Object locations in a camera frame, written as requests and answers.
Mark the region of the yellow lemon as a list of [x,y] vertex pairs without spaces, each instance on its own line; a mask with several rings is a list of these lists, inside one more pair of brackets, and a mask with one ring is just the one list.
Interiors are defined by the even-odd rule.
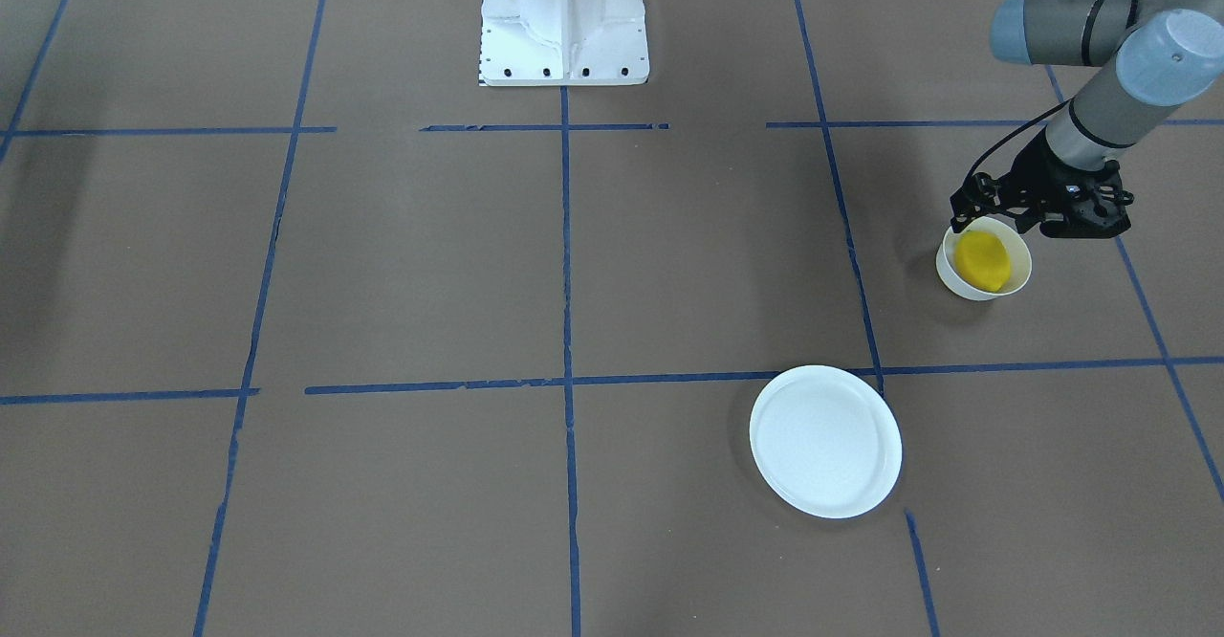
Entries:
[[953,270],[978,290],[1000,293],[1013,274],[1013,258],[991,232],[962,232],[952,254]]

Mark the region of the white bowl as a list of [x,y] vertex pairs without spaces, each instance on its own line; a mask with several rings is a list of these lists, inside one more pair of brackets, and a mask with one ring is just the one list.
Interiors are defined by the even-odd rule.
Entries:
[[957,296],[967,298],[968,300],[987,301],[993,300],[993,298],[1010,296],[1027,284],[1033,270],[1033,261],[1029,249],[1018,232],[1015,232],[1015,229],[1010,225],[991,217],[976,219],[969,227],[966,228],[966,232],[991,232],[993,235],[1000,236],[1007,249],[1007,254],[1011,258],[1013,258],[1013,274],[1011,274],[1011,279],[1007,285],[996,294],[985,293],[971,287],[961,278],[957,271],[953,270],[953,246],[956,246],[961,234],[953,234],[951,228],[949,228],[942,236],[940,247],[935,255],[935,261],[938,274],[950,292],[953,292]]

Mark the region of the white plate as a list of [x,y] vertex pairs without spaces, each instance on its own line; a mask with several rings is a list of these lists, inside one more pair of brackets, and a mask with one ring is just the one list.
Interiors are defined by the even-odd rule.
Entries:
[[825,365],[789,368],[765,383],[749,414],[748,441],[778,499],[823,519],[869,514],[894,492],[905,462],[883,396]]

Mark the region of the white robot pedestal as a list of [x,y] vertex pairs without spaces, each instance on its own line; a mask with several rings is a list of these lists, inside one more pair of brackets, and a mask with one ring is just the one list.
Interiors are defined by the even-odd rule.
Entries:
[[644,85],[645,0],[482,0],[479,83]]

